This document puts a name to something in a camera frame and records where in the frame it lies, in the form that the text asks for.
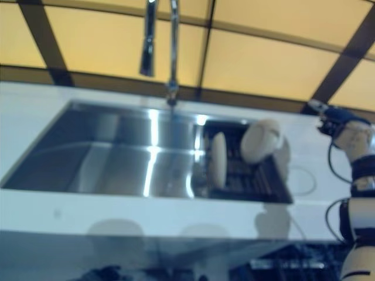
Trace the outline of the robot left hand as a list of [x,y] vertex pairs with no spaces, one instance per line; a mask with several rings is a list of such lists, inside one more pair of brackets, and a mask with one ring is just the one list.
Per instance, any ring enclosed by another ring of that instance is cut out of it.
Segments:
[[103,268],[92,269],[84,273],[80,280],[115,281],[121,280],[120,267],[117,265],[105,266]]

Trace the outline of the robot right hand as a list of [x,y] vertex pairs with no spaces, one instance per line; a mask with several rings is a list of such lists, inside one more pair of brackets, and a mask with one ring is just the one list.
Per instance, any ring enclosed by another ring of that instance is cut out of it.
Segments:
[[354,113],[312,99],[308,106],[319,114],[318,131],[331,138],[331,143],[345,152],[350,163],[374,155],[374,127]]

